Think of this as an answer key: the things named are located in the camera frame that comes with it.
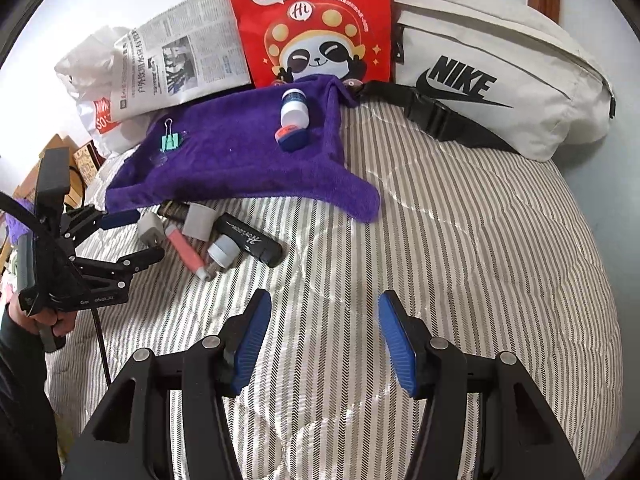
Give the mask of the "black sleeve forearm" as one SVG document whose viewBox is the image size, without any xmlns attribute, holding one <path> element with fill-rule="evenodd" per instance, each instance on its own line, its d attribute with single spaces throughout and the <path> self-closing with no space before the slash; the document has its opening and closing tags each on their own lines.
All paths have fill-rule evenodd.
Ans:
<svg viewBox="0 0 640 480">
<path fill-rule="evenodd" d="M 39 335 L 5 313 L 1 322 L 1 477 L 58 479 L 58 433 L 44 393 L 47 365 Z"/>
</svg>

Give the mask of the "person left hand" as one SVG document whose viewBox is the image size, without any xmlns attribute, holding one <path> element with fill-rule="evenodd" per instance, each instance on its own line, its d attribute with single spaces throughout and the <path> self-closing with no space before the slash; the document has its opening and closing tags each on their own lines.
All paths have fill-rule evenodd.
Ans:
<svg viewBox="0 0 640 480">
<path fill-rule="evenodd" d="M 8 315 L 10 319 L 29 333 L 38 335 L 41 327 L 50 328 L 55 337 L 63 337 L 72 332 L 76 325 L 76 312 L 55 312 L 43 309 L 38 314 L 28 316 L 13 297 L 9 303 Z"/>
</svg>

